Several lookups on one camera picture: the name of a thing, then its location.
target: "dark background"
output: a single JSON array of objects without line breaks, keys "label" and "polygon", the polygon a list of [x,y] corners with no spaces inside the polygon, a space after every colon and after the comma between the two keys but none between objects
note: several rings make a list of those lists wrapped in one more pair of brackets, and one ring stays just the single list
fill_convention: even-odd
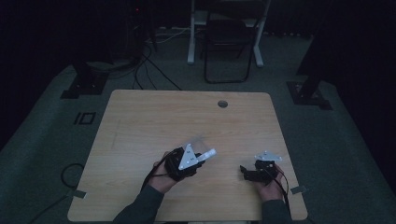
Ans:
[{"label": "dark background", "polygon": [[[206,2],[197,0],[197,7],[205,7]],[[67,65],[111,63],[122,55],[125,36],[135,22],[127,4],[1,1],[0,148]],[[153,25],[187,27],[190,8],[185,0],[152,1]],[[264,29],[279,37],[314,36],[298,74],[320,77],[337,88],[394,191],[395,27],[394,0],[273,0]]]}]

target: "person's left hand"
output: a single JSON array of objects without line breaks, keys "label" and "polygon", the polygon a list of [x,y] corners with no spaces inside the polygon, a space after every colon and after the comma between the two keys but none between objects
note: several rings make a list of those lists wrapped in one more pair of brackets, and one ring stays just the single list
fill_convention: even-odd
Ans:
[{"label": "person's left hand", "polygon": [[[165,157],[169,152],[166,151],[163,154],[163,157]],[[156,166],[159,163],[159,161],[154,162],[153,166]],[[165,169],[165,162],[163,162],[158,169],[155,171],[154,175],[158,176],[152,176],[148,184],[158,190],[159,192],[165,194],[168,192],[175,184],[177,184],[177,181],[169,177],[169,175],[164,175],[167,173]]]}]

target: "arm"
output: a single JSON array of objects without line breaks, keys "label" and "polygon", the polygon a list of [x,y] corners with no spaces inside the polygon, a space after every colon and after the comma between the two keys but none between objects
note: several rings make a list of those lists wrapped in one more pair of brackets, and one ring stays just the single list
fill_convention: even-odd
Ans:
[{"label": "arm", "polygon": [[114,218],[114,224],[136,223],[136,224],[152,224],[157,216],[157,211],[163,202],[163,196],[168,192],[177,182],[166,174],[166,169],[162,163],[155,175],[148,184],[137,195],[134,202],[126,206]]},{"label": "arm", "polygon": [[[281,183],[283,171],[278,166],[276,168],[279,171],[276,180]],[[282,190],[275,181],[267,186],[261,182],[253,182],[253,185],[262,199],[262,224],[292,223],[290,212],[283,202]]]},{"label": "arm", "polygon": [[163,202],[163,194],[147,185],[137,195],[133,203],[126,206],[113,220],[114,224],[152,224]]}]

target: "desk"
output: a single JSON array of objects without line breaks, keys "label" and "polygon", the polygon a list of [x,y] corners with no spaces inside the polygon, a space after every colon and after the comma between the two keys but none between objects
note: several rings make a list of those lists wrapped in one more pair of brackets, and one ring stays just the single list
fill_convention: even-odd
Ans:
[{"label": "desk", "polygon": [[[252,169],[264,150],[282,156],[290,187],[298,186],[267,93],[114,91],[78,184],[87,196],[73,199],[68,218],[112,220],[134,201],[152,164],[197,135],[218,154],[165,195],[158,221],[261,219],[259,196],[239,165]],[[301,193],[289,200],[292,218],[306,218]]]},{"label": "desk", "polygon": [[[262,61],[262,54],[259,49],[260,40],[262,39],[262,31],[264,29],[264,24],[267,18],[268,8],[271,5],[271,0],[267,0],[267,8],[265,9],[265,16],[259,24],[259,31],[256,36],[256,43],[253,47],[254,57],[256,59],[256,64],[258,67],[263,67],[264,63]],[[206,13],[204,11],[195,10],[195,0],[191,0],[191,17],[190,17],[190,44],[189,44],[189,54],[187,56],[187,63],[194,64],[195,61],[195,25],[205,25]]]}]

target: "person's right hand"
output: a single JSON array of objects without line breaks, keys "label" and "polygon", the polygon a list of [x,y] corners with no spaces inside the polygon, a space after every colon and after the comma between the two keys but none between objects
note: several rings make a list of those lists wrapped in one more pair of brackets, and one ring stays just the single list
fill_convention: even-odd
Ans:
[{"label": "person's right hand", "polygon": [[[276,176],[277,182],[282,184],[280,180],[283,176],[283,171],[276,165],[276,169],[279,171]],[[273,180],[267,186],[262,182],[253,182],[254,187],[259,192],[262,202],[265,203],[270,200],[283,200],[283,193],[280,186]]]}]

